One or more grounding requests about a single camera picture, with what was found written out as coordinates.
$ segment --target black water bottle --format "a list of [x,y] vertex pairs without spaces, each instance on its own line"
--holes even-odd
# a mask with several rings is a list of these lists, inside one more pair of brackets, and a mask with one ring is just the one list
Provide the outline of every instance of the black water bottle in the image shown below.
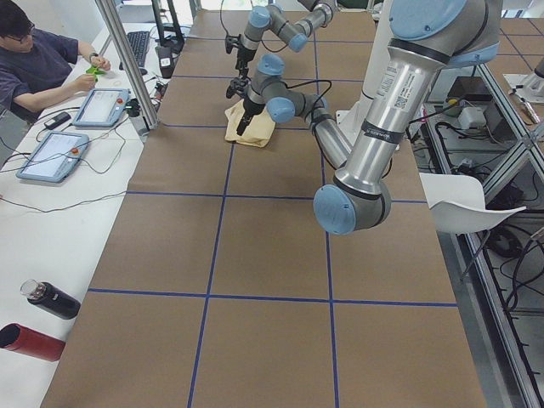
[[81,306],[72,296],[67,295],[48,282],[27,280],[21,285],[20,293],[26,297],[28,303],[34,304],[38,308],[65,320],[76,317]]

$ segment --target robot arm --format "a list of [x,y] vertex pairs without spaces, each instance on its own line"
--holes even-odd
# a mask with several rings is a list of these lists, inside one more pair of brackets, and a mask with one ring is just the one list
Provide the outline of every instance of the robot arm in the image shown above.
[[[226,97],[232,98],[235,94],[242,98],[247,94],[249,78],[247,77],[248,63],[255,58],[258,45],[263,39],[263,34],[270,30],[281,41],[289,46],[296,53],[301,51],[308,42],[309,36],[319,27],[329,24],[337,10],[336,0],[300,0],[300,3],[310,12],[303,19],[296,23],[290,23],[283,15],[277,4],[270,4],[266,7],[256,6],[249,14],[246,29],[239,36],[225,38],[225,49],[230,54],[233,48],[238,48],[236,55],[236,69],[238,77],[230,81]],[[253,115],[258,115],[258,108],[248,106],[247,115],[238,128],[238,134],[249,124]]]
[[390,61],[353,146],[317,96],[287,88],[279,57],[261,59],[244,100],[246,112],[266,105],[277,122],[303,117],[338,167],[334,184],[323,186],[314,198],[315,215],[325,230],[349,234],[388,216],[391,199],[382,175],[428,85],[447,65],[470,66],[495,57],[501,9],[502,0],[394,0]]

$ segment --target man's hand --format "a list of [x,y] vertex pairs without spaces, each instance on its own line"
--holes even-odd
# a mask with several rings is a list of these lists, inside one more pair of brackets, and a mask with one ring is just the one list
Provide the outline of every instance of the man's hand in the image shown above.
[[80,75],[73,82],[77,92],[79,92],[79,91],[83,91],[83,92],[90,91],[91,89],[94,88],[95,83],[96,83],[96,80],[94,79],[93,74]]
[[96,66],[97,68],[100,68],[104,71],[109,71],[111,68],[110,61],[104,57],[101,57],[100,55],[93,55],[93,57],[91,57],[90,63],[92,66]]

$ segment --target beige cloth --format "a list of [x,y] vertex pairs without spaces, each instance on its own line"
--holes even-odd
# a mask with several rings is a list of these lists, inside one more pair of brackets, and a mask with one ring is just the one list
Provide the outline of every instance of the beige cloth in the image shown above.
[[229,120],[227,125],[227,133],[224,139],[228,142],[236,142],[241,145],[264,147],[270,140],[272,132],[274,132],[275,123],[270,118],[269,113],[263,110],[260,115],[254,116],[249,126],[246,127],[244,133],[240,136],[236,133],[236,128],[240,123],[241,117],[244,115],[243,100],[240,100],[234,106],[227,109],[224,114]]

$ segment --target man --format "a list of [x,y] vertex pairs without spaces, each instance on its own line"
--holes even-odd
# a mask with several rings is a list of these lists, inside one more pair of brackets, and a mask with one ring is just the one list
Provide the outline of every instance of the man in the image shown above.
[[0,10],[0,105],[22,119],[34,122],[43,109],[94,88],[92,74],[64,83],[78,55],[111,68],[91,44],[34,28],[13,1],[0,0]]

